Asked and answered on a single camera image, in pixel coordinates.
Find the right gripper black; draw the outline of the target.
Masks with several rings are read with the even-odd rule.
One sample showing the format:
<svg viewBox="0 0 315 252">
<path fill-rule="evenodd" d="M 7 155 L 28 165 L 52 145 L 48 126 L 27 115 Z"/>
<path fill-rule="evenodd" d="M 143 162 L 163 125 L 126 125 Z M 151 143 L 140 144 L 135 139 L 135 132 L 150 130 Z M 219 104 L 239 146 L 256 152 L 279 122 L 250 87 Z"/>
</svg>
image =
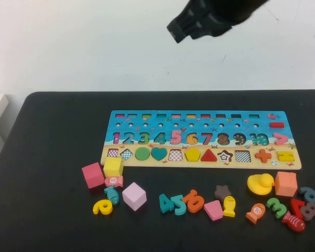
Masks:
<svg viewBox="0 0 315 252">
<path fill-rule="evenodd" d="M 192 39 L 221 36 L 246 21 L 265 3 L 258 0 L 189 1 L 167 29 L 176 43 L 187 36 Z"/>
</svg>

